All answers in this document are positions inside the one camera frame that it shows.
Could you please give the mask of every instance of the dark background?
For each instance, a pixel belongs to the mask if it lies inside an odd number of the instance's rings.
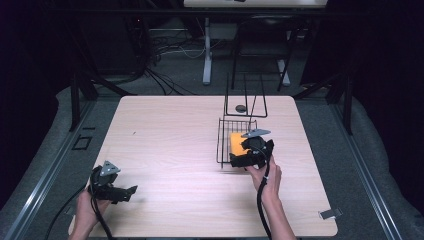
[[[158,5],[167,7],[164,2]],[[320,82],[341,71],[365,27],[371,27],[362,64],[352,76],[354,96],[384,142],[390,172],[403,195],[424,213],[424,17],[419,6],[412,0],[329,0],[328,11],[371,9],[376,15],[365,22],[322,21],[302,83]],[[99,65],[95,57],[69,47],[62,23],[50,18],[37,1],[3,1],[0,9],[3,206],[52,124],[58,107],[55,95],[69,86],[78,64],[95,70]]]

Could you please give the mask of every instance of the small metal bracket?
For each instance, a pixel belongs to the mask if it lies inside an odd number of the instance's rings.
[[[117,166],[113,165],[111,162],[109,161],[105,161],[105,164],[103,164],[102,167],[102,171],[100,172],[100,176],[107,176],[107,175],[111,175],[114,173],[118,173],[120,172],[121,169],[119,169]]]
[[[337,219],[338,217],[340,217],[341,215],[343,215],[342,210],[340,210],[340,208],[336,208],[336,209],[330,209],[324,212],[318,212],[319,216],[322,219],[328,219],[328,218],[332,218],[332,219]]]
[[[271,131],[256,128],[256,129],[253,129],[252,131],[249,131],[249,132],[241,135],[241,137],[252,138],[252,137],[258,137],[258,136],[261,136],[261,135],[265,135],[265,134],[268,134],[268,133],[271,133]]]

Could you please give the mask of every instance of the desk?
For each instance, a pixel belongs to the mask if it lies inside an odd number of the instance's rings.
[[[244,103],[230,98],[230,109]],[[122,169],[115,187],[138,185],[129,202],[105,213],[114,236],[266,236],[250,175],[216,162],[223,107],[224,96],[122,98],[95,164],[109,160]],[[335,235],[335,221],[318,215],[330,205],[293,98],[267,97],[267,109],[268,117],[256,120],[271,131],[264,139],[275,143],[280,197],[294,233]],[[97,225],[91,236],[104,235]]]
[[[184,0],[185,7],[191,8],[313,8],[324,9],[327,0],[246,0],[238,2],[233,0]],[[203,69],[203,84],[211,82],[212,53],[210,51],[210,23],[209,18],[205,21],[205,66]],[[284,62],[278,61],[280,72],[284,69]],[[290,85],[288,76],[284,76],[283,84]]]

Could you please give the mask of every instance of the wooden table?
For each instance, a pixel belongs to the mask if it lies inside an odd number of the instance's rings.
[[[243,103],[230,96],[230,111]],[[280,197],[294,233],[335,235],[335,221],[318,214],[330,205],[294,100],[269,96],[266,103],[268,117],[256,120],[271,131],[263,138],[275,143]],[[109,160],[122,169],[115,187],[138,185],[129,202],[105,213],[114,236],[266,236],[250,175],[216,161],[223,108],[224,96],[122,98],[95,164]],[[105,236],[100,225],[91,236]]]

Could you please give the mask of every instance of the orange sponge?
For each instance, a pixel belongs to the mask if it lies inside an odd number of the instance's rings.
[[[231,153],[240,156],[247,153],[247,149],[243,149],[241,146],[241,143],[246,140],[246,138],[241,137],[244,133],[240,132],[233,132],[230,133],[230,146],[231,146]]]

